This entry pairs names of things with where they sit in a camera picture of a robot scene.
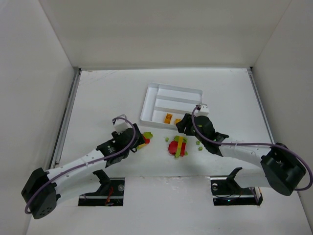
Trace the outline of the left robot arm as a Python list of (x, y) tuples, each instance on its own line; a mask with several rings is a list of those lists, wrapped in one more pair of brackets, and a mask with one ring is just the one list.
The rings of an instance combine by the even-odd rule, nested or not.
[(25, 214), (41, 219), (72, 197), (104, 192), (111, 182), (105, 168), (135, 153), (143, 143), (139, 127), (131, 123), (121, 133), (112, 132), (112, 139), (77, 160), (53, 169), (35, 169), (21, 191)]

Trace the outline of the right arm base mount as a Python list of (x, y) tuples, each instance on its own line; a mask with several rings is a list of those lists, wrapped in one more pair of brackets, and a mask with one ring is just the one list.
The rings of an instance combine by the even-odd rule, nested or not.
[(261, 190), (256, 187), (242, 188), (235, 177), (243, 169), (235, 168), (229, 175), (210, 178), (214, 206), (260, 206), (263, 202)]

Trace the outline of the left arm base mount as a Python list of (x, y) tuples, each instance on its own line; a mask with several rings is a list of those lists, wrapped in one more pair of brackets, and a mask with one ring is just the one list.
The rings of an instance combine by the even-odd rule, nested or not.
[(93, 173), (100, 186), (79, 196), (80, 207), (121, 207), (124, 204), (125, 178), (109, 178), (103, 170)]

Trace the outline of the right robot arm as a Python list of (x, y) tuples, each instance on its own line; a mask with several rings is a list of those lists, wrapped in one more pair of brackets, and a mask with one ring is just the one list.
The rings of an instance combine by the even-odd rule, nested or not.
[(206, 116), (185, 114), (176, 124), (179, 133), (194, 136), (213, 155), (238, 159), (252, 165), (254, 170), (238, 167), (229, 174), (230, 182), (239, 188), (267, 187), (289, 196), (310, 170), (285, 145), (243, 143), (217, 132)]

